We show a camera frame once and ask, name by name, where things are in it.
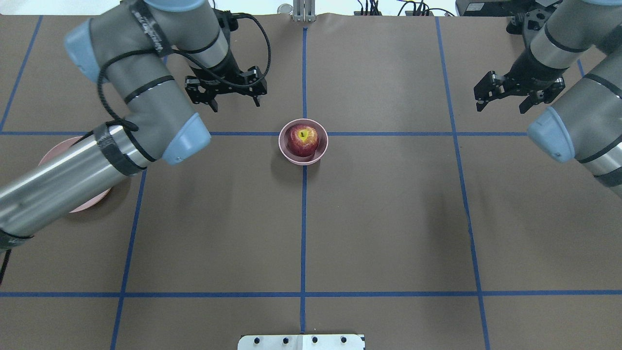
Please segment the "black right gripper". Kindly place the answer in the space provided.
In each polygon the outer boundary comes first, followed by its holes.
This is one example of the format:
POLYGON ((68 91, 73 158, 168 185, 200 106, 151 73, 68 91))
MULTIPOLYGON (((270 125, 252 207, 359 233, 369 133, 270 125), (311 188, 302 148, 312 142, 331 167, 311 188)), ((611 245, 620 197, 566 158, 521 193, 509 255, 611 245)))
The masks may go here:
POLYGON ((495 71, 487 72, 474 86, 476 111, 482 112, 489 102, 510 96, 526 97, 519 104, 520 114, 525 114, 540 103, 551 103, 566 89, 566 81, 558 77, 553 81, 540 81, 528 78, 517 81, 509 74, 501 75, 495 71))

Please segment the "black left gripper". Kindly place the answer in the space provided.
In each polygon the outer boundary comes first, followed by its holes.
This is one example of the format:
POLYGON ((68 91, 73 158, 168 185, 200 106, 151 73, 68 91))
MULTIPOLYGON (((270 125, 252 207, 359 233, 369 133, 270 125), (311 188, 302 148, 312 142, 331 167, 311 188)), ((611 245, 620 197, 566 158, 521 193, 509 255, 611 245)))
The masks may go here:
POLYGON ((267 94, 267 81, 258 66, 246 71, 233 69, 222 76, 211 70, 192 68, 194 76, 185 77, 185 91, 193 104, 208 105, 213 112, 218 112, 216 95, 238 93, 253 98, 256 107, 260 99, 267 94))

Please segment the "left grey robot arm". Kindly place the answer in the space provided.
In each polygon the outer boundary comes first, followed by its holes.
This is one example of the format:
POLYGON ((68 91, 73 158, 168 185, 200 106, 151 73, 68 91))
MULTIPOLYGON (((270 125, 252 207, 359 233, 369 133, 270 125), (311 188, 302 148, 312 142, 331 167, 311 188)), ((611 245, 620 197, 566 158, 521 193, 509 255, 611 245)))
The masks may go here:
POLYGON ((122 0, 65 37, 73 63, 96 86, 110 120, 1 189, 1 250, 29 241, 119 182, 162 159, 191 157, 211 135, 195 109, 216 96, 267 93, 268 68, 242 70, 231 49, 248 13, 208 0, 122 0))

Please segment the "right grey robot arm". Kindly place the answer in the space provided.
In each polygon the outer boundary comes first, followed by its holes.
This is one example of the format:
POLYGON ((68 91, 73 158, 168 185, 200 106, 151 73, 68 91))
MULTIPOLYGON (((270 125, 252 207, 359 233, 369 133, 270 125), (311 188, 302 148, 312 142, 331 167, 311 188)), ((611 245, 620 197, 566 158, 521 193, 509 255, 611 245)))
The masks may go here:
POLYGON ((619 0, 563 0, 510 71, 489 71, 474 86, 476 109, 524 97, 520 113, 545 103, 527 128, 531 141, 557 162, 571 159, 621 195, 621 13, 619 0))

